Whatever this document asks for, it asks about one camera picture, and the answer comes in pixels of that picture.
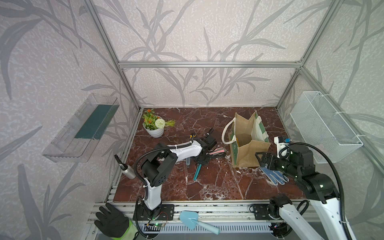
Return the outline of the pink utility knife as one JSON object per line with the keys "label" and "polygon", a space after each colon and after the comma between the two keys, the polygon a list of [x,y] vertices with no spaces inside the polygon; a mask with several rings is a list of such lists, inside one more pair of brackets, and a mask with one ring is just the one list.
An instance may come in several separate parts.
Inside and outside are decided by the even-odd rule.
{"label": "pink utility knife", "polygon": [[227,150],[225,148],[218,148],[218,149],[215,149],[214,151],[209,152],[209,154],[220,153],[220,152],[226,153]]}

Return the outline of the dark grey utility knife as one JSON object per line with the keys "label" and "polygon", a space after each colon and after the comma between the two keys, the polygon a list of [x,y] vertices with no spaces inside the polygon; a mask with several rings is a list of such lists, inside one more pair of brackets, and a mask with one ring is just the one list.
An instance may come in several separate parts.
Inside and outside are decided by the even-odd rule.
{"label": "dark grey utility knife", "polygon": [[220,152],[220,153],[214,153],[214,154],[210,154],[210,157],[213,159],[213,158],[223,158],[226,156],[226,153],[225,152]]}

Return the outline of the grey slim utility knife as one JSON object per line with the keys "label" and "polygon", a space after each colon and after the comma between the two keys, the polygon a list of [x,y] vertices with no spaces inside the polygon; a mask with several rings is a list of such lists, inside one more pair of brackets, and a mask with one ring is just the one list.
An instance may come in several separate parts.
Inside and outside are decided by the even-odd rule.
{"label": "grey slim utility knife", "polygon": [[186,166],[189,168],[191,165],[191,158],[186,158]]}

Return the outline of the teal utility knife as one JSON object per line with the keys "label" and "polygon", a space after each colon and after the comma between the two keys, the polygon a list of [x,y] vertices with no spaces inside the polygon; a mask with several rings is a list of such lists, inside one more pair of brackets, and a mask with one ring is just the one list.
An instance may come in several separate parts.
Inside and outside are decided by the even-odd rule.
{"label": "teal utility knife", "polygon": [[196,168],[196,171],[195,171],[195,174],[194,174],[194,178],[193,178],[194,181],[197,180],[197,178],[199,176],[199,173],[200,173],[200,170],[201,170],[201,167],[202,167],[201,164],[197,164],[197,168]]}

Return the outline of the green Christmas tote bag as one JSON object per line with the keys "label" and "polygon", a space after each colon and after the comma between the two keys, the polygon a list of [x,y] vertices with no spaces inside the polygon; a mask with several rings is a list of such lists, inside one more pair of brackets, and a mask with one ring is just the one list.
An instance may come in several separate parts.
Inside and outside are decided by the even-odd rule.
{"label": "green Christmas tote bag", "polygon": [[235,168],[257,168],[258,157],[268,152],[271,143],[261,116],[254,112],[249,119],[239,114],[225,126],[222,142],[230,146]]}

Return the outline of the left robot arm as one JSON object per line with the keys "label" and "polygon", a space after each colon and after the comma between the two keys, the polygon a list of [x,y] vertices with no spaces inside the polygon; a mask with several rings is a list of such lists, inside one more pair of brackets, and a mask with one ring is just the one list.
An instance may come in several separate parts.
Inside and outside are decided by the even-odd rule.
{"label": "left robot arm", "polygon": [[158,210],[162,205],[162,185],[168,179],[176,163],[194,159],[197,170],[207,165],[212,159],[226,155],[226,149],[217,147],[217,140],[212,136],[214,129],[203,137],[191,134],[189,141],[178,145],[157,144],[151,151],[140,156],[134,163],[133,170],[143,183],[145,197],[142,205],[147,211]]}

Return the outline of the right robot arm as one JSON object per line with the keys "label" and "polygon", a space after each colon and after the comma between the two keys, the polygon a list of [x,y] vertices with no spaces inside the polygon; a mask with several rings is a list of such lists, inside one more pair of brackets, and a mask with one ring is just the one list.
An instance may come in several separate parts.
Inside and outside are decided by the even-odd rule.
{"label": "right robot arm", "polygon": [[[316,171],[313,152],[319,153],[329,164],[335,176]],[[255,153],[261,167],[281,172],[294,179],[313,206],[330,240],[354,240],[355,234],[346,218],[345,194],[341,178],[330,160],[320,149],[307,143],[290,143],[277,154]],[[273,219],[282,219],[286,231],[293,230],[302,240],[320,240],[322,236],[303,218],[292,201],[285,195],[272,197],[268,213]]]}

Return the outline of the blue dotted work glove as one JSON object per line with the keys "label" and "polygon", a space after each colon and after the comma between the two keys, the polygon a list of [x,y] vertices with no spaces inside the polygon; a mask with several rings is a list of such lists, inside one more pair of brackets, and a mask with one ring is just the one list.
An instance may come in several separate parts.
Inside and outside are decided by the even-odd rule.
{"label": "blue dotted work glove", "polygon": [[289,179],[280,171],[272,171],[265,167],[260,167],[260,170],[274,186],[285,185],[289,182]]}

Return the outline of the potted artificial flower plant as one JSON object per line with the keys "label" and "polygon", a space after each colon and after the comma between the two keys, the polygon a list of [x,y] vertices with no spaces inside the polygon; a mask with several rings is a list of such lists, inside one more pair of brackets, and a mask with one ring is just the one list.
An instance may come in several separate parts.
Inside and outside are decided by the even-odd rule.
{"label": "potted artificial flower plant", "polygon": [[153,138],[160,138],[166,127],[174,127],[176,123],[175,120],[165,121],[163,118],[156,115],[154,109],[145,110],[142,119],[144,120],[143,127]]}

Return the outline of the light blue garden trowel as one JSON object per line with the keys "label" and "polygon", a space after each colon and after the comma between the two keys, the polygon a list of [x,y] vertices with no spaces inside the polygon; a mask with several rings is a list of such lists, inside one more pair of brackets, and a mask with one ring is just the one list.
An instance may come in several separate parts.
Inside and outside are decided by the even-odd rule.
{"label": "light blue garden trowel", "polygon": [[180,220],[190,230],[194,230],[196,226],[200,226],[216,235],[220,233],[220,229],[218,227],[199,221],[199,215],[197,212],[182,211],[180,213]]}

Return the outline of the silver black bottle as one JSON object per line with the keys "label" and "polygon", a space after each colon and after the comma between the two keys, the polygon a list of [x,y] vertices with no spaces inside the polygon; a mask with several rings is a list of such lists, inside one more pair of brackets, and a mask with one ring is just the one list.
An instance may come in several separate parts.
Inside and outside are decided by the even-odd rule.
{"label": "silver black bottle", "polygon": [[118,155],[114,155],[115,160],[117,161],[122,173],[129,179],[134,179],[136,177],[136,174],[133,170],[133,168],[121,161]]}

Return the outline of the black green rubber glove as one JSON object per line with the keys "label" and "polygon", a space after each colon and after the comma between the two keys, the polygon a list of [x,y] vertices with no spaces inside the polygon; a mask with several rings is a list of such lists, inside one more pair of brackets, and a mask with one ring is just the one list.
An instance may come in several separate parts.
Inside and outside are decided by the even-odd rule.
{"label": "black green rubber glove", "polygon": [[96,217],[96,227],[112,240],[136,240],[139,235],[132,220],[110,203],[99,207]]}

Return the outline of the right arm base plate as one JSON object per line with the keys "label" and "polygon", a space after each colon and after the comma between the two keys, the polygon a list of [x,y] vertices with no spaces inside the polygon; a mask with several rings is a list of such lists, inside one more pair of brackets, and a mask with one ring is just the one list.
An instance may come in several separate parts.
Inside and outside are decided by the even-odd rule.
{"label": "right arm base plate", "polygon": [[256,220],[281,220],[283,211],[291,211],[294,205],[286,204],[283,206],[274,203],[269,204],[253,204],[249,207],[251,213],[254,214]]}

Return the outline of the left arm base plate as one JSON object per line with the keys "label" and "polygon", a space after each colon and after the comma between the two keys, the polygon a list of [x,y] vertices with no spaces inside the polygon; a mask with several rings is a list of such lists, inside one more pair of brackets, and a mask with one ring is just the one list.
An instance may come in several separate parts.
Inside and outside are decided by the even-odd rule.
{"label": "left arm base plate", "polygon": [[160,204],[154,210],[150,210],[146,204],[139,204],[134,211],[134,220],[137,221],[171,221],[174,218],[175,205]]}

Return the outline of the clear plastic wall shelf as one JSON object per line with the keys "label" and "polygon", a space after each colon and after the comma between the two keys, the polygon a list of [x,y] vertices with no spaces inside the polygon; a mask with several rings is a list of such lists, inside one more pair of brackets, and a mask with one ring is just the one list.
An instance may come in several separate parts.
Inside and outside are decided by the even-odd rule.
{"label": "clear plastic wall shelf", "polygon": [[42,155],[54,163],[86,163],[120,104],[117,97],[90,94]]}

